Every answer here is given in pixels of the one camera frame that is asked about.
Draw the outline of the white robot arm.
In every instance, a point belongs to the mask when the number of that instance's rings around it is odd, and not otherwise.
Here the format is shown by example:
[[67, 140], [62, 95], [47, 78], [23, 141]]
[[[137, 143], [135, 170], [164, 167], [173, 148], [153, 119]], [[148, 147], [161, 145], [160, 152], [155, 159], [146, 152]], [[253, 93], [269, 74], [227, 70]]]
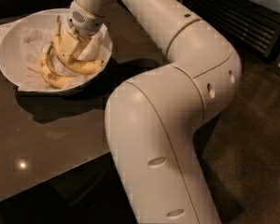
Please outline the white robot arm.
[[[70, 27], [98, 31], [110, 0], [74, 0]], [[139, 224], [222, 224], [193, 135], [232, 100], [242, 73], [232, 44], [176, 0], [121, 0], [168, 63], [111, 93], [105, 133]]]

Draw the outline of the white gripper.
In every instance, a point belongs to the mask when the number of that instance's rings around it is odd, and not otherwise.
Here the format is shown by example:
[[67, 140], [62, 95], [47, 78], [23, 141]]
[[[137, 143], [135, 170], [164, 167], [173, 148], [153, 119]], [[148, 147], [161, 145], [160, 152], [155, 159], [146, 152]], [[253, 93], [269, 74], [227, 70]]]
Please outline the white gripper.
[[69, 64], [73, 57], [80, 61], [92, 61], [97, 51], [92, 38], [102, 27], [102, 18], [84, 9], [76, 0], [71, 3], [67, 15], [69, 27], [77, 34], [84, 36], [80, 39], [71, 32], [65, 31], [61, 36], [59, 58], [62, 63]]

